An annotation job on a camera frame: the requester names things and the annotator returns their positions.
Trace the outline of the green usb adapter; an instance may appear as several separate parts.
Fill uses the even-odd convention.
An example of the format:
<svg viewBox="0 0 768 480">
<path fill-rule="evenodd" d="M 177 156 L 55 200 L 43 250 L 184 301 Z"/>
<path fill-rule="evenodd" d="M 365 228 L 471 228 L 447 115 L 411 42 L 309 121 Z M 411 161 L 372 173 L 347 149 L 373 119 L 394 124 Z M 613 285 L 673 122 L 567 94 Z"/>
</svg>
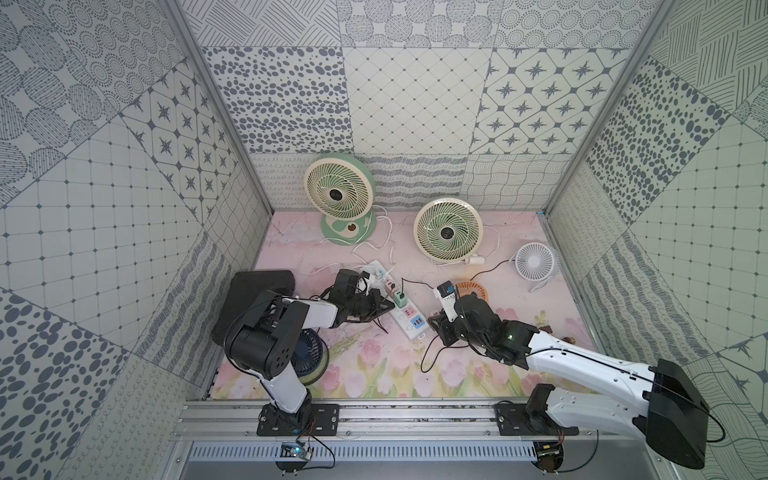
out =
<svg viewBox="0 0 768 480">
<path fill-rule="evenodd" d="M 398 308 L 405 308 L 408 304 L 408 298 L 402 290 L 396 290 L 393 293 L 393 302 Z"/>
</svg>

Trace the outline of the white power strip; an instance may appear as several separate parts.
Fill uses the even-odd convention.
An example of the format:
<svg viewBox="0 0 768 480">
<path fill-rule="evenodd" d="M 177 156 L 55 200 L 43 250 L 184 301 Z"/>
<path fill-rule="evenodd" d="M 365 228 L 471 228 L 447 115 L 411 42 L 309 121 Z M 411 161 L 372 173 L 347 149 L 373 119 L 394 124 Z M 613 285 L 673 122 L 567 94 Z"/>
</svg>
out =
<svg viewBox="0 0 768 480">
<path fill-rule="evenodd" d="M 361 266 L 359 271 L 361 270 L 367 270 L 376 276 L 380 286 L 380 293 L 392 302 L 393 293 L 396 290 L 402 290 L 396 282 L 396 279 L 389 273 L 389 270 L 378 260 L 371 261 Z M 422 339 L 428 331 L 426 317 L 421 313 L 415 303 L 409 297 L 407 298 L 408 304 L 405 308 L 401 309 L 395 305 L 394 309 L 389 312 L 389 315 L 409 340 Z"/>
</svg>

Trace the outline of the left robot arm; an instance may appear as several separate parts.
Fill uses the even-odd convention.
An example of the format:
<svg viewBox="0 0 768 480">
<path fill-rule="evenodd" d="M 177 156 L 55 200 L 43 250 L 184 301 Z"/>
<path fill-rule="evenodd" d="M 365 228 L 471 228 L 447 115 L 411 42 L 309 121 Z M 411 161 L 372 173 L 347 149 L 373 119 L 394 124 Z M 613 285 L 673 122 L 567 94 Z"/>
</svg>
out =
<svg viewBox="0 0 768 480">
<path fill-rule="evenodd" d="M 292 365 L 301 333 L 344 323 L 369 323 L 395 303 L 375 287 L 366 272 L 341 269 L 314 298 L 294 295 L 289 270 L 256 270 L 235 275 L 221 312 L 217 342 L 230 363 L 259 379 L 272 405 L 301 416 L 310 394 Z"/>
</svg>

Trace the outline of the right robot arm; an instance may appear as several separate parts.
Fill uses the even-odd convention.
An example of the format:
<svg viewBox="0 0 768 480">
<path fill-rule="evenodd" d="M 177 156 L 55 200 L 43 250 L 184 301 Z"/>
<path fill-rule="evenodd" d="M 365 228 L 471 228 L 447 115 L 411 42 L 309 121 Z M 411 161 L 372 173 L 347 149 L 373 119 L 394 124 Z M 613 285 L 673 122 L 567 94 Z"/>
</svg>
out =
<svg viewBox="0 0 768 480">
<path fill-rule="evenodd" d="M 548 401 L 554 388 L 538 385 L 527 410 L 538 432 L 584 427 L 634 436 L 663 458 L 688 469 L 705 465 L 710 407 L 678 364 L 609 357 L 558 339 L 517 320 L 501 319 L 476 294 L 461 296 L 446 282 L 433 291 L 442 310 L 429 318 L 445 346 L 466 342 L 506 366 L 550 373 L 591 389 Z"/>
</svg>

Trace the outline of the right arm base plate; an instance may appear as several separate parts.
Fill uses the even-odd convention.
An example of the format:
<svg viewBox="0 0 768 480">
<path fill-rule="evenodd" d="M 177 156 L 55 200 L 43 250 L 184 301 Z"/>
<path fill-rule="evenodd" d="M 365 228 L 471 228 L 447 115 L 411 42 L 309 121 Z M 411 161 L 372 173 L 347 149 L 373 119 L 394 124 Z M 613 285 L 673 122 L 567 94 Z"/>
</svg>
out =
<svg viewBox="0 0 768 480">
<path fill-rule="evenodd" d="M 493 406 L 495 420 L 501 436 L 577 436 L 578 427 L 557 424 L 544 410 L 529 413 L 527 405 L 502 400 Z"/>
</svg>

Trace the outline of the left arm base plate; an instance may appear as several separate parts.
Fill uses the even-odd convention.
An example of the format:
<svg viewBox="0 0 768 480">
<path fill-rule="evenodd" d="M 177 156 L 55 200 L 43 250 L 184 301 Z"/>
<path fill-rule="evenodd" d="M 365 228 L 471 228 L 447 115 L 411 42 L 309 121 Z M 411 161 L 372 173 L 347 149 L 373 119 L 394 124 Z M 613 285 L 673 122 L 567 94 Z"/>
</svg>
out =
<svg viewBox="0 0 768 480">
<path fill-rule="evenodd" d="M 340 405 L 305 402 L 297 412 L 286 413 L 272 404 L 259 414 L 259 437 L 313 435 L 335 436 L 338 429 Z"/>
</svg>

